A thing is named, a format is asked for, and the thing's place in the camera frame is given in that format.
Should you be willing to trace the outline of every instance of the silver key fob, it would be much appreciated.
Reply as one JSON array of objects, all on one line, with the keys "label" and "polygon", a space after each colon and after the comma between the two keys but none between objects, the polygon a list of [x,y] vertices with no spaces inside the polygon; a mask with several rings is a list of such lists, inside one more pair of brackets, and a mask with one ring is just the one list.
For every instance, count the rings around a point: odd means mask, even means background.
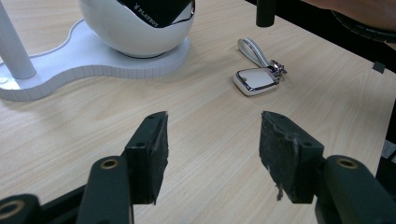
[{"label": "silver key fob", "polygon": [[287,71],[285,67],[272,60],[269,62],[259,46],[250,38],[238,40],[241,52],[260,68],[239,71],[233,77],[235,85],[246,96],[269,91],[279,84],[279,80]]},{"label": "silver key fob", "polygon": [[237,72],[233,82],[242,93],[251,96],[273,89],[279,84],[279,79],[269,68],[252,68]]}]

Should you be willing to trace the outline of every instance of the car key fob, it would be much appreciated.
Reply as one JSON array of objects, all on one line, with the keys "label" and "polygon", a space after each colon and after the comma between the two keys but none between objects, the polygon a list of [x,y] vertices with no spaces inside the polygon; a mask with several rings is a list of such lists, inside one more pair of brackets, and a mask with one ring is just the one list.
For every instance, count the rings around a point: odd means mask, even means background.
[{"label": "car key fob", "polygon": [[268,61],[259,46],[250,38],[238,40],[241,52],[260,68],[238,71],[233,77],[235,85],[246,96],[269,91],[279,84],[279,80],[287,71],[276,61]]},{"label": "car key fob", "polygon": [[233,82],[242,93],[251,96],[273,89],[279,84],[279,78],[269,68],[252,68],[238,71]]}]

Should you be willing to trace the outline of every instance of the white base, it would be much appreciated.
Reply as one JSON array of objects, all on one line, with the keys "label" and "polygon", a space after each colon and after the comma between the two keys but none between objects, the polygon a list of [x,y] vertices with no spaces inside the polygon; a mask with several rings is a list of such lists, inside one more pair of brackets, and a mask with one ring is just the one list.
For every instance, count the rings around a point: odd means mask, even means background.
[{"label": "white base", "polygon": [[34,77],[16,79],[0,63],[0,97],[19,102],[37,100],[83,77],[160,77],[176,71],[186,61],[189,48],[190,40],[186,37],[180,45],[158,57],[131,58],[105,45],[81,20],[60,47],[30,57],[37,71]]}]

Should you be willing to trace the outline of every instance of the white pole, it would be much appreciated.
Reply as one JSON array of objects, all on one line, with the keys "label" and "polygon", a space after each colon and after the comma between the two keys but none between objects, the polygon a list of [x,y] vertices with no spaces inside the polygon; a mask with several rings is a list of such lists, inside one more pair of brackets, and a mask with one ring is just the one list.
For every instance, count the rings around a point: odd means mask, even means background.
[{"label": "white pole", "polygon": [[17,31],[0,1],[0,57],[14,78],[26,79],[35,75],[35,68],[27,55]]}]

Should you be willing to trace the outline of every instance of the light wood surface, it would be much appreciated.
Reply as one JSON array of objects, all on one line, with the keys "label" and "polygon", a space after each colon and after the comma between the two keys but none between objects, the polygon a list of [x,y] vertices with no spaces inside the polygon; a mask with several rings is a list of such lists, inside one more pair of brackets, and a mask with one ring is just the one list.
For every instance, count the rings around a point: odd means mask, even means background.
[{"label": "light wood surface", "polygon": [[[2,2],[29,54],[63,43],[81,18],[77,1]],[[33,193],[46,203],[85,184],[95,161],[120,155],[143,118],[163,110],[169,165],[157,205],[134,207],[136,223],[316,223],[313,204],[276,201],[259,157],[263,110],[294,120],[325,157],[353,157],[375,173],[395,74],[280,18],[258,28],[243,0],[196,7],[189,58],[171,75],[89,77],[38,101],[0,100],[0,198]],[[246,97],[233,84],[236,71],[255,67],[236,46],[243,37],[286,65],[275,91]]]}]

